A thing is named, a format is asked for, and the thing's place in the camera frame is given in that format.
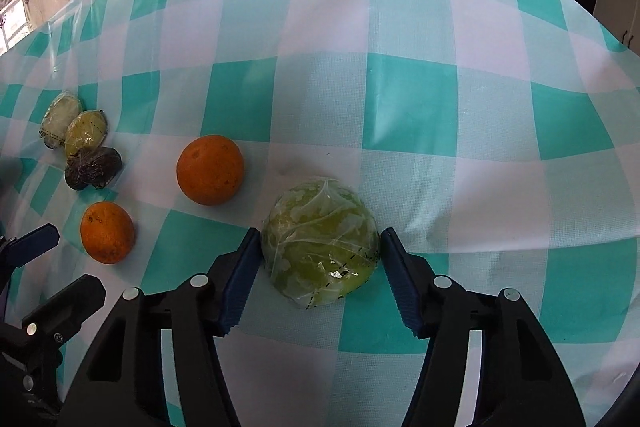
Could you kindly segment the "dark brown fruit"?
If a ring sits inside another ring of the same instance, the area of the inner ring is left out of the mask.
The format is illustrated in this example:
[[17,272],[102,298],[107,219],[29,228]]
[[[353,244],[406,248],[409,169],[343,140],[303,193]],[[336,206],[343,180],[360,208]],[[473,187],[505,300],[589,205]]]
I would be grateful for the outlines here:
[[65,168],[65,182],[69,188],[74,191],[82,191],[89,183],[85,179],[85,175],[82,173],[82,161],[79,154],[75,154],[67,158],[67,164]]
[[94,188],[105,188],[122,170],[122,156],[113,147],[89,148],[82,155],[82,179]]

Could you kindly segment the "teal checkered tablecloth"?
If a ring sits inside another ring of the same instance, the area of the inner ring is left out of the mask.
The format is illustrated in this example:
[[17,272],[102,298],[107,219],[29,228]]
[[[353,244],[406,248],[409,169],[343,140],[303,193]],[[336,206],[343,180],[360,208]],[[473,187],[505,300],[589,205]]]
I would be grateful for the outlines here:
[[[105,188],[40,139],[63,91],[106,117]],[[244,158],[218,206],[177,183],[205,135]],[[108,303],[174,288],[316,176],[470,291],[517,289],[587,423],[613,404],[639,362],[639,60],[574,0],[70,0],[1,59],[2,229],[61,233],[6,317],[85,273]],[[134,222],[114,265],[81,244],[96,202]]]

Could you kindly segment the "green cabbage half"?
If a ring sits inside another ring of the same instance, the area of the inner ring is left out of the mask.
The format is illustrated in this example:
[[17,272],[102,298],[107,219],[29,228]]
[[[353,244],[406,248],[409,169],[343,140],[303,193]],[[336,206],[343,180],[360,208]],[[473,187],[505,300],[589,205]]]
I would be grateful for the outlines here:
[[378,266],[378,227],[359,195],[330,178],[290,188],[262,225],[262,254],[274,288],[304,309],[335,303]]

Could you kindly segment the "wrapped pale cabbage piece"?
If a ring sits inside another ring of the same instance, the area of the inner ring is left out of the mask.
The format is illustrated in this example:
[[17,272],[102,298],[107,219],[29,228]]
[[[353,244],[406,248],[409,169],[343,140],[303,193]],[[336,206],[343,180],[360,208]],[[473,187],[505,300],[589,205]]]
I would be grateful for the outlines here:
[[72,121],[82,112],[76,95],[68,91],[58,94],[42,118],[39,135],[45,147],[55,150],[65,142],[66,131]]

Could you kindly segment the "floral lace curtain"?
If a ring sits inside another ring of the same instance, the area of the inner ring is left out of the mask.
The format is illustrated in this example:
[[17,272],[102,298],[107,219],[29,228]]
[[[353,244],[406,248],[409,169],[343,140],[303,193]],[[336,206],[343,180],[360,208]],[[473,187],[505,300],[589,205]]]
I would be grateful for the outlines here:
[[25,38],[41,19],[39,0],[1,0],[1,53]]

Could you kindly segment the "small orange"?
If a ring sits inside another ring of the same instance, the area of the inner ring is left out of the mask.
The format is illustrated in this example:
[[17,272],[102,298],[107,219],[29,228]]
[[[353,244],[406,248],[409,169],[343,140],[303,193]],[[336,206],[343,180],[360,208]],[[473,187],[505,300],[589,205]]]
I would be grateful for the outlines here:
[[104,265],[124,260],[136,241],[134,222],[114,202],[96,202],[89,206],[80,221],[79,233],[87,254]]
[[244,170],[244,158],[233,141],[222,135],[205,135],[184,148],[176,177],[180,190],[192,202],[218,206],[238,193]]

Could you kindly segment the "wrapped yellow-green fruit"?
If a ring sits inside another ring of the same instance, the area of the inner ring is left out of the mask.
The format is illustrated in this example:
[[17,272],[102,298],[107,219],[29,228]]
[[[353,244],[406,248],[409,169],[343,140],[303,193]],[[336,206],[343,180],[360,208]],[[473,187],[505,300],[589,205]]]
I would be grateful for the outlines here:
[[85,110],[68,126],[64,141],[64,152],[71,158],[83,148],[94,150],[107,135],[107,120],[101,109]]

